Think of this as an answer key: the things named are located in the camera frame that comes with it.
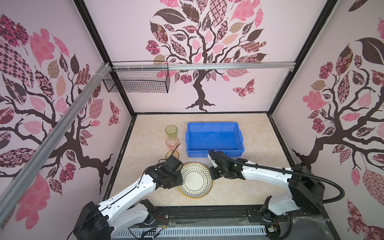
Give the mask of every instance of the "polka dot plate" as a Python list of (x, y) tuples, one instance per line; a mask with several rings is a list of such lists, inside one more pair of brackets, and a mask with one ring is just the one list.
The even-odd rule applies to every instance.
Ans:
[(184, 196), (197, 199), (204, 197), (212, 188), (212, 178), (209, 169), (203, 164), (192, 162), (181, 169), (184, 184), (179, 190)]

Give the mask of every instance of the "butterfly decal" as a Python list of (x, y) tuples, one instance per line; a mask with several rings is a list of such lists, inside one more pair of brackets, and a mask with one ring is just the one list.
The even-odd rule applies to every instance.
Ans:
[(232, 90), (235, 91), (235, 93), (238, 93), (240, 97), (242, 97), (244, 99), (244, 96), (247, 94), (247, 93), (253, 93), (255, 94), (253, 91), (255, 90), (254, 87), (252, 87), (253, 85), (255, 84), (255, 79), (252, 79), (251, 81), (249, 81), (247, 83), (247, 85), (245, 86), (245, 88), (234, 88)]
[(120, 110), (118, 107), (115, 107), (115, 104), (110, 100), (109, 101), (109, 104), (111, 105), (111, 110), (112, 110), (112, 116), (110, 117), (109, 121), (108, 121), (108, 126), (112, 125), (112, 124), (117, 124), (119, 123), (119, 113), (120, 113)]

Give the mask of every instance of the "black mesh basket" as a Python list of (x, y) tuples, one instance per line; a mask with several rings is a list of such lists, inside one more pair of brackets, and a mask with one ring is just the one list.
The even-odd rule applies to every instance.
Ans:
[(155, 61), (155, 64), (159, 67), (133, 65), (113, 69), (114, 73), (109, 72), (104, 78), (105, 87), (108, 92), (113, 93), (168, 93), (170, 82), (168, 63)]

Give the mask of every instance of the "pink wall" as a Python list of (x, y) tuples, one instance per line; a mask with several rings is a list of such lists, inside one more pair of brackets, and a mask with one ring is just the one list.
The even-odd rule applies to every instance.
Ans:
[(383, 239), (384, 2), (354, 2), (340, 1), (273, 117), (295, 161), (346, 191), (324, 205), (340, 238)]
[[(167, 59), (168, 62), (174, 59), (175, 64), (210, 63), (208, 56), (211, 54), (212, 63), (219, 63), (226, 58), (229, 62), (237, 62), (243, 56), (254, 54), (258, 54), (254, 59), (263, 62), (294, 61), (325, 2), (117, 0), (105, 4), (102, 0), (86, 1), (112, 61), (155, 58)], [(180, 17), (173, 17), (175, 15), (169, 15), (167, 11)], [(203, 28), (197, 30), (199, 22), (206, 25), (206, 17), (213, 23), (212, 31)], [(243, 29), (248, 24), (251, 28), (243, 37)], [(215, 39), (220, 32), (225, 34), (219, 34), (222, 38)], [(256, 33), (260, 33), (259, 37), (252, 38)], [(188, 38), (183, 39), (180, 37), (182, 35), (188, 35)], [(168, 93), (128, 93), (134, 110), (267, 111), (287, 69), (248, 69), (242, 74), (231, 74), (226, 70), (217, 73), (199, 71), (200, 78), (196, 79), (193, 78), (193, 72), (180, 73), (180, 76), (186, 76), (186, 81), (175, 78), (177, 73), (171, 73)], [(206, 78), (208, 74), (213, 74), (215, 79)]]
[[(3, 193), (103, 61), (70, 0), (8, 1), (1, 14)], [(102, 83), (3, 224), (0, 238), (68, 235), (81, 208), (101, 200), (129, 121), (120, 95)]]

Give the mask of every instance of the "blue container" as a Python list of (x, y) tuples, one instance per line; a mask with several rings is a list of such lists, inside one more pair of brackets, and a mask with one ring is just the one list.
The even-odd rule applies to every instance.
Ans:
[(190, 122), (185, 135), (188, 157), (208, 157), (208, 150), (240, 157), (243, 136), (236, 122)]

